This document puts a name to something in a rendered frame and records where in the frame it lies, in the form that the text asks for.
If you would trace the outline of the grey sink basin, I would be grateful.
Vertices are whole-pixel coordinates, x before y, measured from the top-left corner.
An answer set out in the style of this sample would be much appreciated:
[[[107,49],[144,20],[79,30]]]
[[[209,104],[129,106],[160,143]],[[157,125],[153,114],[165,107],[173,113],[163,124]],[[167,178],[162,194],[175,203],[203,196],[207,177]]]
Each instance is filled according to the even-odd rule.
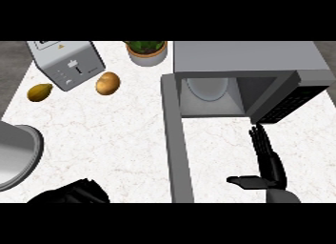
[[[14,187],[33,171],[42,151],[39,131],[0,121],[0,192]]]

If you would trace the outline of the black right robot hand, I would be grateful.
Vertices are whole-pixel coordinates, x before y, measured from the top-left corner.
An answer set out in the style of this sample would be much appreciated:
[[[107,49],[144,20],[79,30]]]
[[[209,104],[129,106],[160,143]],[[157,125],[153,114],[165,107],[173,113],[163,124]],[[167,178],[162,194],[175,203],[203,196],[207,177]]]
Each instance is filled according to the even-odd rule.
[[[285,171],[260,124],[249,130],[249,135],[257,158],[259,175],[229,176],[226,182],[243,190],[282,190],[287,187]]]

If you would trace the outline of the grey microwave door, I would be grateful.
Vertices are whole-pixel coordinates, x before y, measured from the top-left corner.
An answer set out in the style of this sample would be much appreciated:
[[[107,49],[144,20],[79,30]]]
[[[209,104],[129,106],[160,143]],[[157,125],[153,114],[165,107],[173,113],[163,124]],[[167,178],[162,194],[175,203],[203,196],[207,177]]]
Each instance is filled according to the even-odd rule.
[[[193,203],[193,186],[185,152],[173,74],[160,77],[160,94],[167,152],[167,179],[172,203]]]

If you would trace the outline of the grey toaster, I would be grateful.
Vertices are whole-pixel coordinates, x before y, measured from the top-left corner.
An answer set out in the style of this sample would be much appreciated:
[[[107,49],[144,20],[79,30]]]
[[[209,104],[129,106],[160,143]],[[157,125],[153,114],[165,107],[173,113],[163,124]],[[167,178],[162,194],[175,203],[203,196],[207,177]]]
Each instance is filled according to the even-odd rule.
[[[106,70],[91,41],[26,41],[35,66],[67,92]]]

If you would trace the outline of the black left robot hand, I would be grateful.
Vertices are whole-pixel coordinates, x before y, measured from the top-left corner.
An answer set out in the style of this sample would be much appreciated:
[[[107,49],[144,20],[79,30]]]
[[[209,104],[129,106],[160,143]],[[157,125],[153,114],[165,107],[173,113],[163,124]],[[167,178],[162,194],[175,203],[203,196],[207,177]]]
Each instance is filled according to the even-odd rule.
[[[30,204],[44,203],[107,203],[107,194],[94,180],[79,179],[66,186],[44,191],[29,200]]]

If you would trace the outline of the white microwave turntable plate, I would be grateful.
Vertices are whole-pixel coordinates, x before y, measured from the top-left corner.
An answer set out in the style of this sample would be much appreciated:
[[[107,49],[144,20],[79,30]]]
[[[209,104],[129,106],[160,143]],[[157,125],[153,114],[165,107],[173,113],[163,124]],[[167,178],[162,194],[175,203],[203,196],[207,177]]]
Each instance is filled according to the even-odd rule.
[[[228,90],[225,78],[187,78],[187,87],[193,95],[203,101],[216,101]]]

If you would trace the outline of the brown potato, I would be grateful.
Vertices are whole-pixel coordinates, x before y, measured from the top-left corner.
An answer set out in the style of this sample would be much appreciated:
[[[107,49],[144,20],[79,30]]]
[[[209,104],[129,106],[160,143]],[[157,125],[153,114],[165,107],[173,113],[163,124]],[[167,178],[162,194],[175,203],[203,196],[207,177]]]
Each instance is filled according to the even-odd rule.
[[[113,72],[106,72],[97,82],[95,91],[100,95],[110,95],[119,88],[119,77]]]

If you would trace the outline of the grey microwave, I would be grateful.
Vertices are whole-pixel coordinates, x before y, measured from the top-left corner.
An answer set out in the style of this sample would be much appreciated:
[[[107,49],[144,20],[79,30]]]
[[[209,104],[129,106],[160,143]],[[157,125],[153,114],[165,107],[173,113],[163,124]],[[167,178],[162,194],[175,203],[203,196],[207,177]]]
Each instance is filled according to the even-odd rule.
[[[310,41],[175,41],[172,73],[182,117],[247,117],[253,124],[277,123],[334,82]],[[187,78],[225,78],[223,96],[200,100]]]

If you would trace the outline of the potted green plant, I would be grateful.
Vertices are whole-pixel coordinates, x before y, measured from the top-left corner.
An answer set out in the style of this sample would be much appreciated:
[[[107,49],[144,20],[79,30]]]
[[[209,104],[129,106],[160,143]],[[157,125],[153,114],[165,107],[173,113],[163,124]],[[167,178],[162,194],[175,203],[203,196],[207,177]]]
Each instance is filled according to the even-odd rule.
[[[159,65],[167,55],[166,41],[125,41],[131,61],[141,67]]]

